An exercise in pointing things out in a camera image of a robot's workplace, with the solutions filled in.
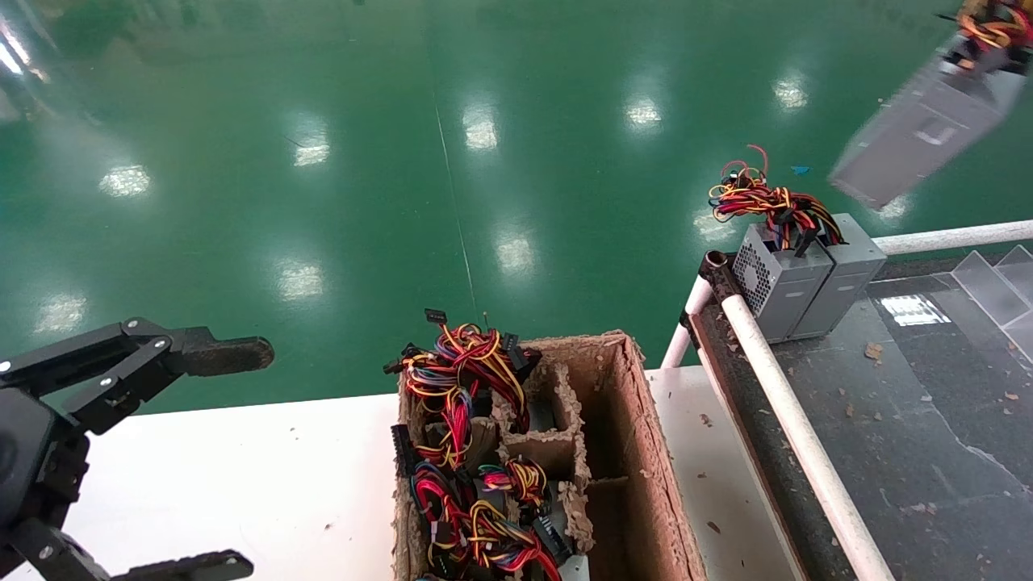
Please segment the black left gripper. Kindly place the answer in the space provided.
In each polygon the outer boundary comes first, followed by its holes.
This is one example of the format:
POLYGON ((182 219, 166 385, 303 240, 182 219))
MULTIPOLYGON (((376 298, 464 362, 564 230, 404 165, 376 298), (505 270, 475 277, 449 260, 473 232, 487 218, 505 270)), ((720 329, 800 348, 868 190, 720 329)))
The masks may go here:
POLYGON ((274 347, 261 336, 218 340, 207 327, 163 328, 145 319, 108 324, 2 360, 2 569, 28 562, 44 580, 240 580, 254 573, 234 550, 133 567, 113 576, 62 532, 80 499, 90 448, 184 375, 265 369, 274 347), (66 387, 69 419, 38 400, 66 387))

